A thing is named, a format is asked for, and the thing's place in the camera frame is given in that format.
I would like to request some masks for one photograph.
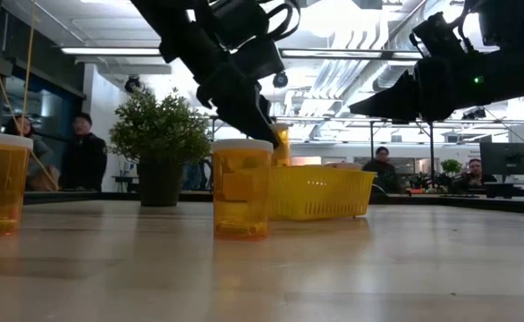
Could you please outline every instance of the computer monitor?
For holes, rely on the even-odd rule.
[[[480,143],[483,174],[524,174],[524,143]]]

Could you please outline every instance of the woman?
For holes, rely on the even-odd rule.
[[[57,170],[53,165],[50,165],[54,157],[54,151],[44,143],[40,137],[36,134],[33,125],[29,118],[18,115],[8,122],[5,126],[4,133],[10,135],[21,135],[20,128],[23,125],[23,136],[33,140],[33,153],[38,158],[39,162],[47,169],[50,176],[57,182],[59,176]],[[52,181],[46,178],[43,169],[39,162],[32,156],[28,162],[28,180],[26,181],[26,189],[33,191],[56,191],[57,187],[54,187]]]
[[[383,188],[385,192],[401,193],[399,177],[395,172],[395,166],[389,164],[389,149],[386,147],[377,148],[376,158],[363,165],[363,171],[377,173],[374,184]]]

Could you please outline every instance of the black jacket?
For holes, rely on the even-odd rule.
[[[485,188],[485,182],[496,182],[496,179],[490,174],[482,174],[480,177],[480,186],[471,185],[470,182],[470,174],[462,174],[461,178],[457,179],[453,186],[459,191],[467,191],[471,188]]]
[[[59,183],[64,189],[101,191],[106,167],[107,146],[103,140],[92,133],[75,138],[63,154]]]
[[[385,192],[401,192],[399,178],[397,177],[397,173],[395,172],[395,167],[393,165],[390,165],[386,162],[373,160],[364,165],[362,170],[377,173],[377,178],[374,180],[374,184],[383,188]]]

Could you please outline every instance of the security camera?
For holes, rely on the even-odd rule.
[[[136,89],[140,89],[139,75],[131,75],[127,82],[125,82],[125,90],[127,93],[132,94]]]
[[[279,72],[274,76],[274,87],[276,89],[283,89],[286,86],[288,86],[288,76],[286,76],[286,72]]]
[[[486,111],[483,107],[471,108],[466,111],[461,120],[479,120],[486,118]]]

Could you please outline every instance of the person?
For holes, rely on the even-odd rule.
[[[36,130],[27,116],[17,115],[12,118],[4,129],[4,134],[21,135],[20,128],[23,129],[23,136],[33,140],[33,154],[38,158],[30,156],[28,161],[28,174],[26,180],[26,190],[30,191],[56,191],[58,187],[53,182],[57,182],[59,173],[51,163],[54,159],[54,151],[36,135]],[[46,177],[42,166],[47,170],[52,180]]]
[[[485,182],[496,182],[490,174],[483,174],[483,167],[480,159],[474,158],[469,161],[469,171],[461,175],[455,182],[455,188],[466,191],[471,188],[481,188]]]
[[[389,150],[386,147],[377,148],[376,158],[367,162],[362,170],[377,173],[374,184],[383,188],[385,192],[401,192],[399,178],[395,172],[395,167],[389,164]]]
[[[60,184],[66,190],[101,191],[107,168],[107,146],[104,140],[91,133],[92,125],[89,114],[81,113],[75,117],[75,137],[62,159]]]

